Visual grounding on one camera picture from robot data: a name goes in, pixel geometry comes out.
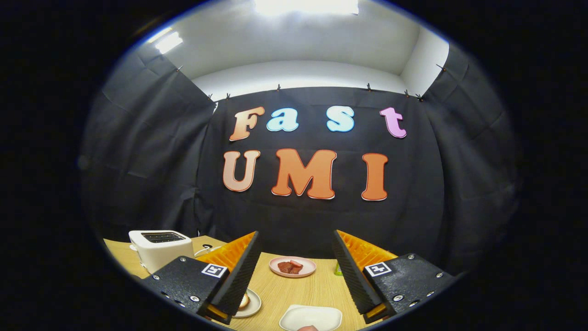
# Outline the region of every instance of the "ceiling light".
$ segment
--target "ceiling light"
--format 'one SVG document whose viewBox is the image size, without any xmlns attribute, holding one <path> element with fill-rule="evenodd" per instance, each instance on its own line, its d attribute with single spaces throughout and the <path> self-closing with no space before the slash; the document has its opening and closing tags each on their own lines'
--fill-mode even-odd
<svg viewBox="0 0 588 331">
<path fill-rule="evenodd" d="M 359 14 L 358 0 L 255 0 L 255 9 L 265 15 L 280 15 L 292 11 Z"/>
<path fill-rule="evenodd" d="M 159 39 L 161 36 L 165 35 L 169 31 L 171 31 L 171 30 L 172 30 L 172 28 L 165 28 L 165 29 L 157 32 L 153 37 L 149 38 L 149 40 L 147 40 L 147 42 L 148 43 L 152 43 L 152 42 L 156 41 L 157 39 Z"/>
<path fill-rule="evenodd" d="M 165 54 L 182 42 L 182 38 L 179 37 L 178 32 L 176 31 L 158 42 L 155 45 L 155 48 L 157 48 L 161 54 Z"/>
</svg>

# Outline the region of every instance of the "light blue letter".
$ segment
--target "light blue letter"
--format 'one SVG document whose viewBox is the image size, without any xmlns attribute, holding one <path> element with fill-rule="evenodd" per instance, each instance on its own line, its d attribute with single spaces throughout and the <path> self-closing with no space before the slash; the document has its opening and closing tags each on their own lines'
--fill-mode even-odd
<svg viewBox="0 0 588 331">
<path fill-rule="evenodd" d="M 287 132 L 294 131 L 298 128 L 296 117 L 298 112 L 294 108 L 282 108 L 272 113 L 272 119 L 268 121 L 269 131 L 284 130 Z"/>
<path fill-rule="evenodd" d="M 327 128 L 333 132 L 348 132 L 353 129 L 353 109 L 345 106 L 332 106 L 327 109 L 327 117 L 331 120 L 327 122 Z"/>
</svg>

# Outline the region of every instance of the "white plate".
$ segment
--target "white plate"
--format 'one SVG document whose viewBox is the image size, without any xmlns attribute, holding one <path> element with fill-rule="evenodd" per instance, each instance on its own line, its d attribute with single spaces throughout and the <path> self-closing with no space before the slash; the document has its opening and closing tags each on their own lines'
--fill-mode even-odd
<svg viewBox="0 0 588 331">
<path fill-rule="evenodd" d="M 291 304 L 279 324 L 287 331 L 298 331 L 309 325 L 314 325 L 318 331 L 333 331 L 341 326 L 342 319 L 343 313 L 337 308 Z"/>
<path fill-rule="evenodd" d="M 290 260 L 294 260 L 294 261 L 302 264 L 302 269 L 300 270 L 299 274 L 284 273 L 284 272 L 280 271 L 280 268 L 278 268 L 278 263 L 290 262 Z M 280 276 L 290 277 L 290 278 L 300 278 L 300 277 L 306 277 L 306 276 L 310 275 L 311 273 L 315 272 L 316 264 L 313 261 L 310 261 L 309 259 L 305 259 L 303 257 L 280 256 L 280 257 L 276 257 L 275 259 L 272 259 L 269 262 L 269 268 L 272 269 L 273 272 L 277 273 Z"/>
<path fill-rule="evenodd" d="M 261 299 L 257 295 L 257 293 L 247 289 L 247 295 L 249 296 L 249 304 L 245 306 L 243 310 L 238 310 L 237 314 L 233 317 L 241 318 L 241 317 L 249 317 L 259 311 L 261 308 Z"/>
</svg>

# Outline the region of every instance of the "black fabric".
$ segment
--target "black fabric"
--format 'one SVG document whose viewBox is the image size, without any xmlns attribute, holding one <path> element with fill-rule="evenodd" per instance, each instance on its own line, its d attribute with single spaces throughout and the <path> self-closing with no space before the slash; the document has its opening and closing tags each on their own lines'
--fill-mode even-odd
<svg viewBox="0 0 588 331">
<path fill-rule="evenodd" d="M 424 108 L 439 143 L 445 179 L 448 272 L 475 266 L 499 243 L 519 205 L 521 148 L 505 105 L 472 57 L 454 45 Z"/>
<path fill-rule="evenodd" d="M 86 214 L 104 238 L 198 235 L 195 171 L 214 106 L 151 44 L 121 60 L 95 98 L 79 159 Z"/>
<path fill-rule="evenodd" d="M 333 105 L 351 107 L 355 127 L 346 133 L 331 132 L 326 110 Z M 229 141 L 235 114 L 264 107 L 250 136 Z M 266 128 L 277 109 L 298 111 L 299 126 L 291 132 Z M 393 137 L 380 110 L 395 108 L 406 130 L 403 139 Z M 197 176 L 196 212 L 202 234 L 229 241 L 259 230 L 263 251 L 314 258 L 334 258 L 330 243 L 340 229 L 396 254 L 415 252 L 433 263 L 442 247 L 443 171 L 442 160 L 426 106 L 403 94 L 357 88 L 293 88 L 259 92 L 219 102 L 202 146 Z M 310 198 L 305 191 L 287 197 L 273 195 L 278 178 L 280 148 L 294 148 L 307 165 L 317 150 L 333 150 L 331 200 Z M 243 154 L 259 150 L 250 189 L 238 193 L 222 181 L 223 154 L 238 151 L 235 178 L 245 170 Z M 383 201 L 364 201 L 365 153 L 388 157 L 385 165 Z"/>
<path fill-rule="evenodd" d="M 417 253 L 447 272 L 470 270 L 505 235 L 518 206 L 520 148 L 497 92 L 480 67 L 455 46 L 424 102 L 392 92 L 356 88 L 295 88 L 234 97 L 219 102 L 202 147 L 196 213 L 200 231 L 233 240 L 259 230 L 264 251 L 332 258 L 332 230 L 340 229 L 396 254 Z M 355 111 L 348 133 L 330 132 L 326 109 Z M 230 142 L 237 112 L 264 107 L 250 136 Z M 298 111 L 299 127 L 270 132 L 269 114 Z M 403 139 L 386 130 L 379 111 L 403 116 Z M 306 165 L 320 149 L 337 152 L 333 200 L 274 196 L 276 150 L 295 148 Z M 235 178 L 242 178 L 247 150 L 259 150 L 251 188 L 237 193 L 222 182 L 225 151 L 238 151 Z M 364 153 L 381 153 L 384 201 L 364 201 Z"/>
</svg>

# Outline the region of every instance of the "toaster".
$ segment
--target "toaster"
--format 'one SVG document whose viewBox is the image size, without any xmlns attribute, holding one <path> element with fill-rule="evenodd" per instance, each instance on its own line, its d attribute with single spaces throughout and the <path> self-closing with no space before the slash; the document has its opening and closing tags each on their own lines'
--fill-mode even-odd
<svg viewBox="0 0 588 331">
<path fill-rule="evenodd" d="M 176 231 L 133 230 L 129 238 L 141 265 L 151 274 L 178 256 L 194 256 L 192 239 Z"/>
</svg>

